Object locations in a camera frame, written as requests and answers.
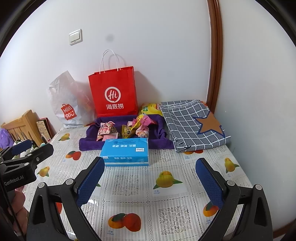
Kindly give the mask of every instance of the fruit print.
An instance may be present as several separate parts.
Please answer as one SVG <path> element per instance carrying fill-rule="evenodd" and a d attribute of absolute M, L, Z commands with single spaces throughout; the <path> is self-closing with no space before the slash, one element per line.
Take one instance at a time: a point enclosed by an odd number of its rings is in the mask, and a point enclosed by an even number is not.
<path fill-rule="evenodd" d="M 141 229 L 141 219 L 135 213 L 129 213 L 123 217 L 123 224 L 132 232 L 137 232 Z"/>
<path fill-rule="evenodd" d="M 162 171 L 159 174 L 159 177 L 156 179 L 156 185 L 153 189 L 156 188 L 168 188 L 173 184 L 183 183 L 179 180 L 174 179 L 173 175 L 169 171 Z"/>
<path fill-rule="evenodd" d="M 40 171 L 37 173 L 37 175 L 39 174 L 41 177 L 49 177 L 49 174 L 48 174 L 48 171 L 49 171 L 49 166 L 45 167 L 45 168 L 42 168 L 40 169 Z"/>
<path fill-rule="evenodd" d="M 239 167 L 239 165 L 233 163 L 228 157 L 224 159 L 225 163 L 225 168 L 226 168 L 226 173 L 228 172 L 233 172 L 236 167 Z"/>
<path fill-rule="evenodd" d="M 77 161 L 81 157 L 81 151 L 70 151 L 65 157 L 73 158 L 73 160 Z"/>
<path fill-rule="evenodd" d="M 73 156 L 75 151 L 70 151 L 67 155 L 66 158 L 71 158 Z"/>
<path fill-rule="evenodd" d="M 168 188 L 174 184 L 174 178 L 171 175 L 163 175 L 156 179 L 156 185 L 162 188 Z"/>
<path fill-rule="evenodd" d="M 81 157 L 81 151 L 76 151 L 73 153 L 72 158 L 73 160 L 77 161 Z"/>
<path fill-rule="evenodd" d="M 184 153 L 186 154 L 186 155 L 190 155 L 190 154 L 192 154 L 194 151 L 185 151 Z"/>
<path fill-rule="evenodd" d="M 161 177 L 162 175 L 171 175 L 173 176 L 169 171 L 163 171 L 159 174 L 159 176 Z"/>
<path fill-rule="evenodd" d="M 185 151 L 184 153 L 187 154 L 187 155 L 190 155 L 190 154 L 192 154 L 192 153 L 198 153 L 198 154 L 201 154 L 201 153 L 203 153 L 203 150 Z"/>
<path fill-rule="evenodd" d="M 124 226 L 131 232 L 141 229 L 141 218 L 135 213 L 119 213 L 109 218 L 108 225 L 114 229 L 121 229 Z"/>
<path fill-rule="evenodd" d="M 123 224 L 122 219 L 124 216 L 125 216 L 125 213 L 119 213 L 119 214 L 114 215 L 111 218 L 109 218 L 109 220 L 108 220 L 109 227 L 111 227 L 113 229 L 123 228 L 124 224 Z"/>
<path fill-rule="evenodd" d="M 66 133 L 59 139 L 59 141 L 65 141 L 65 140 L 70 140 L 70 133 Z"/>
<path fill-rule="evenodd" d="M 212 202 L 210 201 L 207 205 L 205 205 L 202 213 L 206 216 L 206 217 L 210 217 L 213 216 L 214 214 L 216 214 L 216 212 L 218 212 L 219 208 L 215 205 L 212 204 Z"/>
<path fill-rule="evenodd" d="M 201 154 L 201 153 L 203 153 L 203 150 L 195 150 L 194 153 Z"/>

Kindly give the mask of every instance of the blue tissue box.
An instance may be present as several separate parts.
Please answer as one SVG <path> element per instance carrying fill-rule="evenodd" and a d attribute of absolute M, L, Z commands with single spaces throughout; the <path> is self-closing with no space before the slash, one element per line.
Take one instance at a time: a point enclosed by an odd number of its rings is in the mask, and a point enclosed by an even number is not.
<path fill-rule="evenodd" d="M 100 157 L 107 167 L 148 166 L 148 138 L 108 139 Z"/>

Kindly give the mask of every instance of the hand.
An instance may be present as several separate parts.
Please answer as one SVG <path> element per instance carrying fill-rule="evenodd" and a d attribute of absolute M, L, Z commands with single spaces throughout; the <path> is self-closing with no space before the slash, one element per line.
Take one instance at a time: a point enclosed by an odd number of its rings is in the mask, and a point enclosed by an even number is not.
<path fill-rule="evenodd" d="M 15 197 L 11 203 L 12 209 L 16 214 L 17 220 L 24 234 L 27 233 L 27 225 L 28 225 L 28 219 L 27 219 L 28 212 L 24 208 L 25 199 L 26 199 L 25 195 L 23 194 L 22 191 L 15 190 Z M 13 224 L 13 229 L 16 232 L 19 232 L 16 222 L 14 222 Z"/>

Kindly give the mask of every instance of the checkered fabric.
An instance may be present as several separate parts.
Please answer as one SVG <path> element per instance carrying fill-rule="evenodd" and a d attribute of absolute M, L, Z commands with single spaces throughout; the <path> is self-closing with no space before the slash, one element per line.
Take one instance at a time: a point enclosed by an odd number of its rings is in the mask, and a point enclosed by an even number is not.
<path fill-rule="evenodd" d="M 210 111 L 200 100 L 161 102 L 160 109 L 177 152 L 209 149 L 230 142 L 230 136 L 226 135 L 222 127 L 224 136 L 213 130 L 198 134 L 201 123 L 194 117 L 204 118 Z"/>

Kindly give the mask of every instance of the wall switch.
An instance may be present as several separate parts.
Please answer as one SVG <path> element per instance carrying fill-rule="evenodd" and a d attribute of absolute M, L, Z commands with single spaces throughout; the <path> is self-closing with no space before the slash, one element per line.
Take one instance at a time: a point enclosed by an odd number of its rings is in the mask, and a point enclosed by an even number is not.
<path fill-rule="evenodd" d="M 69 43 L 70 45 L 74 45 L 80 43 L 82 41 L 82 30 L 76 30 L 72 33 L 69 33 Z"/>

